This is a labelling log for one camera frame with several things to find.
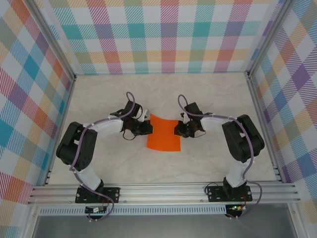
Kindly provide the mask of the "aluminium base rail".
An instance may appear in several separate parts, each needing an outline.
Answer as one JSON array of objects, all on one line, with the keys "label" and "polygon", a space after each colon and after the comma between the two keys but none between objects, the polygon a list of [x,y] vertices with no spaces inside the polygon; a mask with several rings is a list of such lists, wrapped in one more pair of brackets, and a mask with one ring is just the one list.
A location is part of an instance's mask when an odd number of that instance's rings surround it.
[{"label": "aluminium base rail", "polygon": [[[78,184],[49,184],[33,188],[29,205],[73,205]],[[207,204],[205,183],[105,184],[119,187],[119,205],[196,205]],[[264,181],[250,184],[251,204],[299,203],[299,193],[292,183]]]}]

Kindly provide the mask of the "grey metal panel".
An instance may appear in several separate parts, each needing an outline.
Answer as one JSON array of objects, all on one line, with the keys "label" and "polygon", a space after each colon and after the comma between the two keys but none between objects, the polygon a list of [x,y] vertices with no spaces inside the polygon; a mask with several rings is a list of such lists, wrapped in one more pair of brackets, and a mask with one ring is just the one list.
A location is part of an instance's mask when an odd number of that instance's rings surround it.
[{"label": "grey metal panel", "polygon": [[223,216],[111,216],[89,222],[82,216],[41,216],[32,238],[297,238],[285,218]]}]

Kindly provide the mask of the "aluminium frame post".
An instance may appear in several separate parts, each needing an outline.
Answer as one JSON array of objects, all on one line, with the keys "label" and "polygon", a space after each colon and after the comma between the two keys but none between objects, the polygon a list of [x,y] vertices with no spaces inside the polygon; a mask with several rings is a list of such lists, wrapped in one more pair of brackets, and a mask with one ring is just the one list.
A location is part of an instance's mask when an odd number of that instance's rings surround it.
[{"label": "aluminium frame post", "polygon": [[76,81],[76,75],[74,71],[72,70],[65,54],[63,53],[61,47],[59,46],[57,39],[55,38],[52,30],[50,29],[45,18],[43,17],[35,0],[24,0],[24,2],[26,5],[28,5],[28,9],[30,10],[32,16],[35,18],[36,23],[38,24],[48,44],[51,46],[57,59],[60,61],[61,66],[66,71],[67,75],[72,79],[72,81]]},{"label": "aluminium frame post", "polygon": [[250,52],[241,67],[246,78],[254,74],[259,67],[294,2],[295,0],[272,0],[269,4]]}]

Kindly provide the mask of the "aluminium side rail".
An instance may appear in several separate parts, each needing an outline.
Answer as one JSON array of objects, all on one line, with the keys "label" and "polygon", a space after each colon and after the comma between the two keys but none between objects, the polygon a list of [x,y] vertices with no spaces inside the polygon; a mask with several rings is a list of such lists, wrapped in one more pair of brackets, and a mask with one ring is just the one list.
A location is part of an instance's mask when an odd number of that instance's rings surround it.
[{"label": "aluminium side rail", "polygon": [[251,98],[252,98],[253,104],[255,106],[256,114],[257,114],[257,117],[258,117],[258,120],[259,120],[259,123],[260,123],[260,127],[261,127],[261,130],[262,130],[262,133],[263,133],[263,139],[264,139],[264,142],[265,142],[265,147],[268,150],[268,154],[269,154],[269,157],[270,157],[270,160],[271,160],[271,163],[272,163],[272,167],[273,167],[273,171],[275,173],[276,180],[278,182],[284,182],[283,181],[283,175],[282,175],[282,173],[279,170],[278,159],[276,157],[275,150],[273,148],[273,144],[272,144],[272,141],[271,141],[269,133],[268,133],[268,127],[267,127],[267,124],[265,122],[264,113],[263,113],[263,111],[261,109],[260,100],[258,99],[257,93],[255,91],[255,87],[253,85],[253,82],[252,82],[252,80],[251,80],[251,78],[250,78],[250,76],[248,75],[247,72],[245,72],[245,78],[246,78],[246,82],[247,82],[247,85],[248,85],[248,88],[249,88],[249,91],[250,91],[250,94],[251,94]]},{"label": "aluminium side rail", "polygon": [[62,131],[63,131],[63,127],[64,127],[64,124],[65,124],[65,121],[66,121],[67,112],[68,112],[69,105],[70,105],[70,102],[71,102],[71,98],[72,98],[72,95],[73,95],[73,91],[74,91],[74,88],[75,88],[76,80],[77,80],[77,77],[75,77],[72,80],[72,83],[70,85],[70,91],[69,91],[69,95],[68,95],[64,110],[63,110],[63,114],[62,114],[62,118],[61,118],[61,124],[58,127],[58,131],[57,131],[57,135],[56,135],[56,139],[55,139],[52,155],[50,156],[50,158],[48,160],[48,166],[45,169],[45,173],[44,173],[45,176],[42,179],[41,186],[46,186],[49,183],[50,174],[52,172],[54,161],[55,161],[55,157],[56,157],[57,147],[59,145],[59,142],[60,142],[60,139],[61,139],[61,136],[62,136]]}]

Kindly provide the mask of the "orange paper sheet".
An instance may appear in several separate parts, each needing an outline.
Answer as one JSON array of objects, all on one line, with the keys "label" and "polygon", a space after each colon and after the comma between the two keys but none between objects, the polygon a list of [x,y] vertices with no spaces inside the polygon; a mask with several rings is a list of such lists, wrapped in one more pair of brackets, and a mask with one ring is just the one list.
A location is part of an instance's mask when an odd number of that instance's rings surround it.
[{"label": "orange paper sheet", "polygon": [[178,120],[161,119],[150,114],[152,134],[148,135],[147,148],[164,152],[180,152],[180,136],[174,134]]}]

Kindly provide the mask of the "small black circuit board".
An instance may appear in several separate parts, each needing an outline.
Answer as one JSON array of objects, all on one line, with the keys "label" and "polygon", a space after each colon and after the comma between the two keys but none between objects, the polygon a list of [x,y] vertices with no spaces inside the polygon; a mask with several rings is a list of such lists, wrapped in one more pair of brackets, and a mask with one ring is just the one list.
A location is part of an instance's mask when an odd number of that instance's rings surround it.
[{"label": "small black circuit board", "polygon": [[101,206],[98,207],[85,207],[85,213],[86,214],[104,214],[106,212],[107,208],[103,208]]}]

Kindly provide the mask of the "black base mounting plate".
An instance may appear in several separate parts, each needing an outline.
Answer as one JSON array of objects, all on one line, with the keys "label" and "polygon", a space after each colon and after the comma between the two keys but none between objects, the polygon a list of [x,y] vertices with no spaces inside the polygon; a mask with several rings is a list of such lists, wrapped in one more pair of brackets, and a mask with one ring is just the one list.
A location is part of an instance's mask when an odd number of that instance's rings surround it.
[{"label": "black base mounting plate", "polygon": [[250,202],[253,201],[251,189],[248,185],[226,191],[224,186],[208,186],[209,202]]},{"label": "black base mounting plate", "polygon": [[[119,187],[100,187],[97,193],[103,194],[111,198],[114,203],[119,202],[120,188]],[[75,203],[107,203],[107,199],[97,195],[86,188],[79,186],[76,191]]]}]

